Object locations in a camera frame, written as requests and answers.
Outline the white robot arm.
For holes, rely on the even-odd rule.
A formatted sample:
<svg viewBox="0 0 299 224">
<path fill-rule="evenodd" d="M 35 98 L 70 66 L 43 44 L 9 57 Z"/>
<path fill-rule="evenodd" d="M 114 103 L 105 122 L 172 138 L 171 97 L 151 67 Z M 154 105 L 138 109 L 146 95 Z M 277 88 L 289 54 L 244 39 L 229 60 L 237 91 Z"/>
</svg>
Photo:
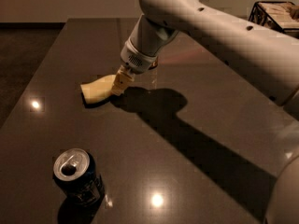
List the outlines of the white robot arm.
<svg viewBox="0 0 299 224">
<path fill-rule="evenodd" d="M 220 12 L 199 0 L 139 0 L 143 11 L 121 51 L 112 91 L 121 95 L 156 62 L 161 49 L 182 32 L 227 64 L 276 105 L 298 115 L 298 52 L 293 38 Z M 253 167 L 203 134 L 193 135 L 167 115 L 143 116 L 195 165 L 263 218 L 263 224 L 298 224 L 298 159 L 292 157 L 276 183 L 253 187 Z"/>
</svg>

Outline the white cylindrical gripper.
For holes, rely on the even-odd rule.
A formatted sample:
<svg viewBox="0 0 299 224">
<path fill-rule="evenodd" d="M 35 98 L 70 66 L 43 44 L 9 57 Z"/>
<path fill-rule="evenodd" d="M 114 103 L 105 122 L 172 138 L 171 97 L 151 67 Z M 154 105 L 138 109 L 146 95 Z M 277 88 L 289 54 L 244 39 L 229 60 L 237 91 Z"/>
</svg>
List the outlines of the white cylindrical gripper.
<svg viewBox="0 0 299 224">
<path fill-rule="evenodd" d="M 121 50 L 121 67 L 115 77 L 111 92 L 120 96 L 128 88 L 129 82 L 135 80 L 135 74 L 147 72 L 158 56 L 158 47 L 146 45 L 140 47 L 128 38 Z"/>
</svg>

